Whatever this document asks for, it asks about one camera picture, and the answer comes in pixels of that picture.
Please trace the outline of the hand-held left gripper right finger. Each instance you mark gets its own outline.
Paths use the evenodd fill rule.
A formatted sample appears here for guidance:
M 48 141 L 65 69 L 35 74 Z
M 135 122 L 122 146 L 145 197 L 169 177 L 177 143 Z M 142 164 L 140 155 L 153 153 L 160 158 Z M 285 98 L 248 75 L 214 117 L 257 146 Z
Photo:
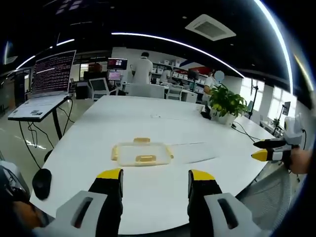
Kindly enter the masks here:
M 188 172 L 188 217 L 192 237 L 268 237 L 256 225 L 251 211 L 230 193 L 223 193 L 215 178 L 204 171 Z

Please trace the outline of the person's right hand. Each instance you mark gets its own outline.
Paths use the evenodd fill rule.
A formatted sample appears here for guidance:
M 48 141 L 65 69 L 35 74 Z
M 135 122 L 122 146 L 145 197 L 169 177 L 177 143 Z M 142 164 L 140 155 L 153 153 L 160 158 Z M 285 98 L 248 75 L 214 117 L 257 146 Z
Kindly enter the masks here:
M 312 151 L 295 148 L 291 151 L 290 170 L 294 174 L 307 174 L 311 163 Z

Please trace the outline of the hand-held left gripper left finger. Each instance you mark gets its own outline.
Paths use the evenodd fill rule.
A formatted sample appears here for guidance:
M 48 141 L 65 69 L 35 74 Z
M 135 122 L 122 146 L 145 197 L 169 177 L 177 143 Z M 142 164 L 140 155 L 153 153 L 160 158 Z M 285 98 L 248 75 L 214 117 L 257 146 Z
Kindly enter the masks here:
M 37 237 L 117 237 L 123 213 L 123 169 L 100 173 L 88 191 L 60 206 L 56 218 L 33 230 Z

